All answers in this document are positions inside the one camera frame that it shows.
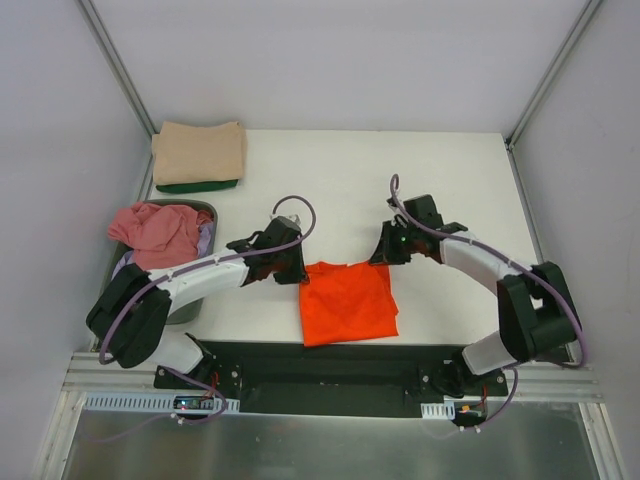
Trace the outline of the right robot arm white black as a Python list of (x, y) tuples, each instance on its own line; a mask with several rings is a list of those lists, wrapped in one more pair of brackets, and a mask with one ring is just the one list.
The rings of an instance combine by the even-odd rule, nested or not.
[(458, 222), (447, 223), (430, 195), (407, 201), (391, 197), (392, 219), (383, 223), (370, 264), (396, 266), (420, 254), (456, 269), (497, 300), (498, 328), (458, 349), (431, 376), (434, 390), (461, 398), (486, 377), (581, 341), (582, 328), (561, 268), (545, 262), (522, 265), (479, 241)]

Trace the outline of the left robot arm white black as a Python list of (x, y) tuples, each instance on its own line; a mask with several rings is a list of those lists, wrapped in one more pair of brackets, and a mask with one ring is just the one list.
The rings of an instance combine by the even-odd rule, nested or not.
[(205, 348), (188, 333), (169, 331), (169, 317), (210, 295), (268, 277), (281, 285), (306, 282), (304, 238), (293, 220), (277, 216), (265, 230), (210, 256), (151, 271), (135, 264), (121, 268), (86, 318), (101, 343), (99, 362), (130, 369), (149, 361), (176, 371), (188, 388), (204, 387), (212, 369)]

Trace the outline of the orange t shirt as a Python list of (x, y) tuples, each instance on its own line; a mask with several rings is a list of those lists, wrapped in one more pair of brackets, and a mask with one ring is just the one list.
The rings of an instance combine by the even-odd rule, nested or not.
[(398, 307), (389, 267), (367, 262), (308, 265), (299, 286), (299, 312), (306, 347), (398, 335)]

